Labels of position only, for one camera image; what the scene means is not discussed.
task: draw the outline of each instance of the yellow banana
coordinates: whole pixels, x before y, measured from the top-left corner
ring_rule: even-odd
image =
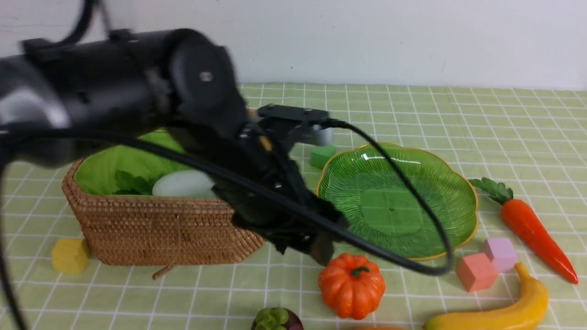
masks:
[[[447,313],[432,317],[425,330],[531,330],[548,309],[548,290],[530,276],[522,263],[515,265],[520,279],[520,298],[509,307],[487,312]]]

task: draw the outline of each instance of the woven basket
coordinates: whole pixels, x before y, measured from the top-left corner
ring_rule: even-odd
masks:
[[[73,176],[63,192],[96,257],[109,265],[209,265],[241,262],[264,243],[234,227],[222,200],[153,196],[94,196]]]

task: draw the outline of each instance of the white wall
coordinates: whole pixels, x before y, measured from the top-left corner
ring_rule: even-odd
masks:
[[[0,0],[0,55],[80,0]],[[587,88],[587,0],[135,0],[140,31],[227,45],[242,82]],[[101,38],[96,26],[89,39]]]

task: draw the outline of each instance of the green block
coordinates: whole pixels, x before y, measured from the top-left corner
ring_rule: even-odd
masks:
[[[310,155],[310,166],[323,169],[326,163],[336,154],[336,146],[314,147]]]

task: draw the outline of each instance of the pink block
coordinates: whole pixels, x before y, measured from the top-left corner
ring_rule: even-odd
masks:
[[[457,276],[467,292],[491,288],[497,279],[495,266],[484,253],[464,257],[457,267]]]
[[[518,262],[518,254],[509,238],[488,238],[481,248],[481,252],[487,254],[489,260],[497,268],[498,272],[512,270]]]

